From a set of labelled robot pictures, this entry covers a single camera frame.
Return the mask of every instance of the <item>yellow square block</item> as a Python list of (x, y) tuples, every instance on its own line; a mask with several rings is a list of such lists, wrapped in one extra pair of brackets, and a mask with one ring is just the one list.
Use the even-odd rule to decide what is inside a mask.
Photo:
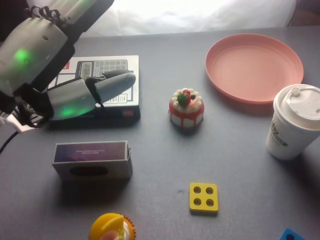
[(190, 210), (195, 212), (218, 211), (218, 188), (216, 184), (190, 183)]

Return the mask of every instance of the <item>cup lid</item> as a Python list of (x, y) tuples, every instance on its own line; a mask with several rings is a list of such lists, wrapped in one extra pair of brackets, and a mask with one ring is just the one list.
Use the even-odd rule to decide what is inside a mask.
[(297, 85), (287, 93), (284, 101), (294, 122), (307, 128), (320, 127), (320, 88)]

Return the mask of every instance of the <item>gray box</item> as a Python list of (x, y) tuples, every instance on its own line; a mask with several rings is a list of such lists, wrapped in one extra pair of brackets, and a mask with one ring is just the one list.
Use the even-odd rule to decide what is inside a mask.
[(128, 141), (57, 143), (52, 165), (64, 181), (128, 179), (130, 150)]

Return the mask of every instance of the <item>gray tablecloth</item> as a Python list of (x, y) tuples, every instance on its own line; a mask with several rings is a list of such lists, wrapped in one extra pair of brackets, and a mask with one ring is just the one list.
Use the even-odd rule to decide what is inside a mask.
[[(277, 240), (286, 228), (318, 240), (320, 139), (300, 160), (273, 159), (265, 148), (272, 109), (236, 104), (207, 79), (207, 51), (242, 32), (80, 39), (76, 57), (139, 55), (141, 119), (16, 136), (0, 156), (0, 239), (85, 240), (97, 217), (116, 212), (132, 219), (138, 240)], [(320, 27), (246, 32), (288, 44), (302, 60), (303, 82), (320, 87)], [(184, 87), (199, 91), (205, 104), (195, 134), (169, 122), (169, 100)], [(11, 133), (3, 127), (0, 143)], [(132, 148), (129, 182), (61, 184), (51, 166), (55, 143), (116, 140)], [(191, 182), (217, 184), (217, 216), (190, 213)]]

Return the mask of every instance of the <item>calculator box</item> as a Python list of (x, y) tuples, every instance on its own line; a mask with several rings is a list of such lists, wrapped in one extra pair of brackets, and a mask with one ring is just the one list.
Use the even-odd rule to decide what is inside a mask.
[(52, 165), (64, 181), (128, 179), (133, 174), (128, 141), (57, 143)]
[(48, 90), (74, 78), (86, 80), (90, 77), (100, 77), (104, 72), (112, 70), (129, 70), (135, 74), (135, 83), (119, 96), (99, 104), (96, 108), (78, 118), (92, 116), (106, 118), (140, 118), (140, 85), (139, 85), (139, 56), (92, 56), (73, 57), (59, 75), (50, 83)]

